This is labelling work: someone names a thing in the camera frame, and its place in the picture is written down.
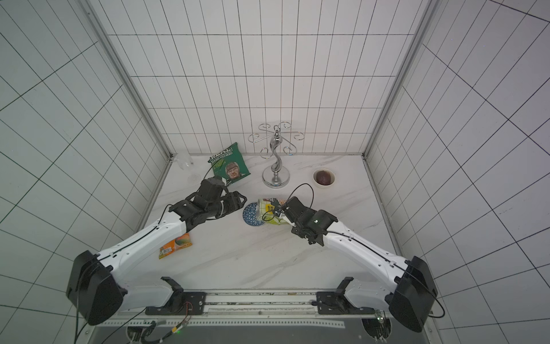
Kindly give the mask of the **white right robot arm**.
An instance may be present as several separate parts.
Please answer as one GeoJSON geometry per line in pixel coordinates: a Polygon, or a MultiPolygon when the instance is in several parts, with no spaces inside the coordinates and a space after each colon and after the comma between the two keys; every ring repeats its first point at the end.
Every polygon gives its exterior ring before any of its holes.
{"type": "Polygon", "coordinates": [[[352,231],[325,210],[315,211],[293,196],[267,212],[291,225],[292,233],[311,245],[334,249],[365,268],[376,282],[345,277],[329,292],[318,292],[313,302],[320,315],[374,315],[384,312],[410,331],[423,330],[438,291],[428,264],[419,257],[394,255],[352,231]]]}

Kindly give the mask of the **green oats bag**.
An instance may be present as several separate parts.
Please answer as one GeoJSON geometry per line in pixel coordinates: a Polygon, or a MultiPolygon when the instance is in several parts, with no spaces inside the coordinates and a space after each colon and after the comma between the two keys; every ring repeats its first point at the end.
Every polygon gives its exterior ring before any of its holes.
{"type": "Polygon", "coordinates": [[[286,216],[283,212],[283,206],[286,201],[277,198],[259,199],[257,204],[257,219],[261,222],[273,225],[288,225],[286,216]]]}

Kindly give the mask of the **blue patterned breakfast bowl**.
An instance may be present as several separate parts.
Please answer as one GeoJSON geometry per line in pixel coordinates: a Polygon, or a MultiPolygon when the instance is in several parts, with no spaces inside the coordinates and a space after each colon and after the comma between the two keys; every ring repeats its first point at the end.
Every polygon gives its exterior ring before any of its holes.
{"type": "Polygon", "coordinates": [[[262,219],[259,204],[257,202],[248,204],[243,209],[242,217],[244,222],[249,226],[262,226],[266,224],[266,222],[262,219]]]}

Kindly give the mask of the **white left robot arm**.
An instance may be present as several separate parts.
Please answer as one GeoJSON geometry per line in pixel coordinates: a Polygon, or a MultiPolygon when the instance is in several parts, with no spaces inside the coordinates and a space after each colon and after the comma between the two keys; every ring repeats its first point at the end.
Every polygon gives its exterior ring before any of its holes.
{"type": "Polygon", "coordinates": [[[167,206],[160,219],[101,252],[89,250],[72,264],[66,295],[89,325],[99,325],[120,310],[151,308],[176,314],[185,304],[183,288],[172,278],[133,285],[130,273],[145,258],[207,221],[244,208],[247,198],[229,191],[221,178],[202,180],[198,190],[167,206]]]}

